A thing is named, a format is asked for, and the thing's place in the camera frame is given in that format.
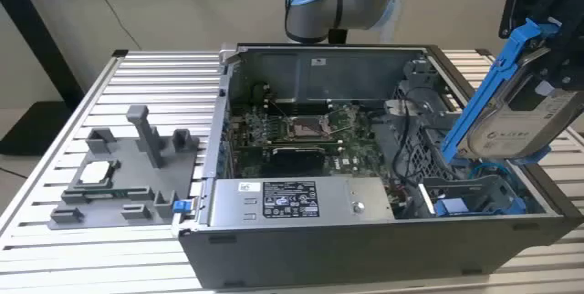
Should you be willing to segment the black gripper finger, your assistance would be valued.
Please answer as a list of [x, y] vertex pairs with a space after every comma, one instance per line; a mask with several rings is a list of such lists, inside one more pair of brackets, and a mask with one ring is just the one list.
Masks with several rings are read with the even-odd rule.
[[583, 17], [563, 22], [552, 17], [539, 24], [548, 52], [536, 63], [535, 92], [583, 91]]
[[505, 0], [499, 25], [499, 37], [508, 38], [511, 32], [525, 23], [525, 0]]

